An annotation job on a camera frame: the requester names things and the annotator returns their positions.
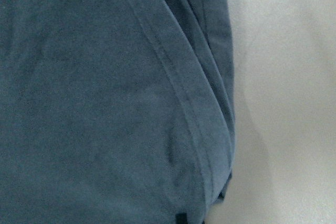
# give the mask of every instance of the seam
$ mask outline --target seam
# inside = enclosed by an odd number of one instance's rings
[[[199,21],[198,21],[198,19],[197,19],[197,16],[196,16],[194,10],[192,9],[192,6],[191,6],[191,4],[190,4],[190,1],[189,1],[189,0],[185,0],[185,1],[186,1],[186,3],[188,4],[188,5],[186,6],[186,8],[189,8],[190,11],[191,11],[191,13],[193,14],[193,17],[194,17],[195,20],[196,20],[196,22],[195,22],[195,23],[196,23],[196,26],[197,26],[198,29],[200,30],[199,33],[200,33],[200,35],[203,37],[202,39],[205,41],[206,46],[207,46],[207,48],[208,48],[208,50],[209,50],[209,53],[211,54],[212,59],[213,59],[213,61],[214,61],[214,68],[216,69],[216,71],[218,72],[218,74],[219,74],[219,76],[220,76],[221,74],[219,73],[218,63],[217,63],[217,61],[216,61],[216,59],[215,59],[215,57],[214,57],[214,55],[213,55],[213,53],[212,53],[212,51],[211,51],[211,48],[210,48],[210,45],[209,45],[209,41],[207,40],[207,38],[206,38],[206,36],[205,36],[205,33],[204,33],[204,31],[202,30],[202,27],[201,27],[201,25],[200,25],[200,23],[199,23]],[[198,55],[197,55],[195,49],[194,49],[193,47],[192,47],[192,49],[193,49],[193,51],[194,51],[196,57],[198,58]],[[224,85],[223,79],[220,78],[219,80],[220,80],[220,82],[221,82],[221,85],[223,86],[223,92],[224,92],[225,99],[228,100],[228,95],[227,95],[227,91],[226,91],[226,89],[225,89],[225,85]],[[228,127],[228,126],[227,126],[227,122],[226,122],[226,120],[225,120],[225,115],[223,114],[223,110],[222,110],[222,108],[221,108],[221,114],[222,114],[223,117],[224,117],[224,122],[225,122],[225,124],[226,124],[226,127]]]
[[[209,44],[207,24],[206,24],[205,11],[204,11],[204,0],[201,0],[201,3],[202,3],[202,12],[203,12],[203,21],[204,21],[204,35],[205,35],[206,41]]]
[[[175,16],[174,16],[173,13],[172,13],[172,16],[173,16],[173,18],[175,19],[175,21],[176,21],[176,23],[178,24],[178,26],[180,26],[179,23],[177,22],[177,20],[176,20],[176,18],[175,18]],[[169,54],[166,52],[166,50],[165,50],[164,47],[162,46],[162,42],[160,41],[160,39],[159,39],[158,36],[156,35],[156,32],[152,29],[152,25],[151,25],[148,21],[147,21],[147,23],[148,23],[148,25],[149,25],[149,27],[150,27],[150,31],[151,31],[151,33],[154,35],[155,39],[157,40],[157,43],[159,44],[159,47],[162,48],[162,50],[163,50],[163,52],[164,52],[166,58],[170,61],[171,65],[174,66],[173,61],[169,58]],[[188,103],[191,105],[190,107],[191,107],[191,110],[192,110],[192,112],[193,112],[193,119],[194,119],[194,121],[196,122],[196,126],[197,126],[197,129],[198,129],[198,131],[199,131],[199,134],[200,134],[202,140],[204,140],[204,135],[203,135],[203,133],[202,133],[202,131],[201,131],[201,127],[200,127],[200,125],[199,125],[198,118],[197,118],[196,113],[195,113],[195,111],[194,111],[194,106],[192,105],[190,96],[189,96],[188,93],[186,92],[186,89],[185,89],[185,87],[184,87],[184,84],[183,84],[182,78],[180,77],[180,74],[178,73],[178,71],[177,71],[175,68],[174,68],[174,71],[175,71],[175,73],[177,74],[177,76],[179,76],[180,87],[182,88],[183,92],[185,93]],[[212,199],[213,199],[213,195],[214,195],[214,177],[213,177],[213,169],[212,169],[212,167],[211,167],[211,163],[210,163],[210,159],[209,159],[209,155],[208,155],[208,152],[207,152],[206,147],[205,147],[202,143],[201,143],[201,146],[202,146],[202,148],[203,148],[203,150],[204,150],[204,152],[205,152],[205,156],[206,156],[206,160],[207,160],[207,166],[208,166],[208,168],[209,168],[209,170],[210,170],[210,179],[211,179],[211,197],[210,197],[210,199],[212,200]]]
[[[155,51],[155,54],[156,54],[157,58],[159,59],[159,62],[160,62],[160,64],[162,65],[162,67],[163,67],[163,69],[164,69],[164,71],[165,71],[165,73],[166,73],[166,76],[168,77],[168,80],[169,80],[169,82],[170,82],[170,84],[171,84],[171,86],[172,86],[172,88],[173,88],[173,90],[174,90],[175,97],[178,99],[178,101],[179,101],[179,103],[180,103],[180,106],[181,106],[181,108],[182,108],[182,110],[183,110],[184,119],[185,119],[185,121],[187,122],[187,125],[188,125],[188,129],[187,129],[187,130],[188,130],[188,132],[189,132],[189,135],[191,136],[191,138],[193,138],[193,135],[192,135],[192,133],[191,133],[191,129],[190,129],[190,124],[189,124],[189,122],[188,122],[188,120],[187,120],[187,118],[186,118],[185,108],[182,106],[181,100],[180,100],[179,96],[177,95],[177,91],[176,91],[176,89],[175,89],[175,86],[174,86],[173,83],[172,83],[172,80],[171,80],[171,77],[170,77],[170,75],[169,75],[169,72],[166,70],[166,67],[165,67],[164,63],[162,62],[162,59],[161,59],[160,56],[159,56],[159,53],[158,53],[159,49],[161,49],[161,50],[164,52],[166,58],[170,61],[171,65],[174,66],[174,64],[173,64],[172,60],[168,57],[167,52],[165,51],[164,47],[162,46],[160,40],[157,38],[157,35],[156,35],[156,33],[153,31],[153,29],[152,29],[152,25],[149,23],[147,17],[146,17],[145,15],[143,15],[143,18],[146,19],[146,22],[147,22],[147,24],[148,24],[148,27],[149,27],[149,29],[150,29],[152,35],[153,35],[154,38],[156,39],[156,43],[158,44],[158,46],[155,46],[155,44],[152,42],[152,40],[148,37],[147,33],[145,32],[145,30],[144,30],[144,28],[143,28],[144,24],[141,22],[141,20],[140,20],[138,14],[136,14],[133,5],[130,3],[130,0],[128,0],[128,2],[129,2],[130,6],[131,6],[131,8],[132,8],[132,11],[133,11],[134,15],[137,17],[137,20],[138,20],[138,22],[139,22],[140,25],[141,25],[141,28],[142,28],[142,31],[143,31],[145,37],[147,38],[147,40],[149,41],[149,43],[150,43],[151,46],[153,47],[153,49],[154,49],[154,51]],[[183,92],[185,93],[186,98],[187,98],[187,101],[188,101],[189,104],[191,105],[191,102],[190,102],[190,99],[189,99],[189,95],[187,94],[187,92],[186,92],[185,89],[184,89],[184,86],[182,85],[181,78],[179,78],[179,79],[180,79],[180,87],[182,88]],[[193,106],[192,106],[192,105],[191,105],[191,109],[192,109],[192,112],[193,112],[193,118],[194,118],[194,120],[195,120],[196,123],[197,123],[197,128],[198,128],[198,130],[200,131],[200,127],[199,127],[198,121],[197,121],[197,119],[196,119],[195,112],[194,112],[194,109],[193,109]],[[201,175],[201,178],[202,178],[202,183],[203,183],[202,191],[203,191],[203,198],[204,198],[204,204],[205,204],[204,215],[206,215],[206,197],[205,197],[205,188],[204,188],[204,187],[205,187],[204,174],[203,174],[203,170],[202,170],[202,168],[201,168],[201,163],[200,163],[200,159],[199,159],[200,157],[199,157],[198,152],[196,151],[196,148],[195,148],[194,140],[191,141],[191,146],[192,146],[192,148],[193,148],[193,152],[194,152],[194,154],[195,154],[195,156],[196,156],[196,164],[197,164],[197,166],[198,166],[198,170],[199,170],[200,175]],[[206,153],[206,157],[207,157],[208,166],[210,166],[210,165],[209,165],[209,159],[208,159],[207,153]]]
[[[198,18],[197,18],[197,15],[196,15],[196,13],[195,13],[195,11],[194,11],[194,8],[193,8],[193,6],[192,6],[190,0],[186,0],[186,1],[187,1],[188,5],[189,5],[189,8],[190,8],[190,10],[191,10],[193,16],[194,16],[195,19],[197,20],[198,26],[199,26],[199,28],[200,28],[200,30],[201,30],[201,33],[202,33],[203,37],[205,38],[206,43],[208,44],[208,47],[210,48],[210,46],[209,46],[209,42],[208,42],[208,40],[207,40],[207,36],[206,36],[206,34],[205,34],[205,31],[202,30],[201,23],[200,23],[200,21],[199,21]],[[204,26],[205,26],[205,30],[206,30],[206,23],[205,23],[205,15],[204,15],[203,0],[201,0],[201,3],[202,3],[202,12],[203,12],[203,17],[201,17],[201,19],[202,19],[203,22],[204,22]]]

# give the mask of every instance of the white background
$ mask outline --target white background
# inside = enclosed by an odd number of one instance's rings
[[[236,157],[206,224],[336,223],[336,0],[228,0]]]

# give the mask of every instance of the white surface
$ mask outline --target white surface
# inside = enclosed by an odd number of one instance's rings
[[[228,0],[233,178],[206,224],[336,223],[336,0]]]

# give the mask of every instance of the blue garment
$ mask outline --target blue garment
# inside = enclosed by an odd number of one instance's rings
[[[202,223],[235,153],[227,0],[0,2],[0,223]]]

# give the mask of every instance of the blue fabric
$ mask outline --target blue fabric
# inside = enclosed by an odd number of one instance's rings
[[[227,0],[0,2],[0,223],[202,223],[235,154]]]

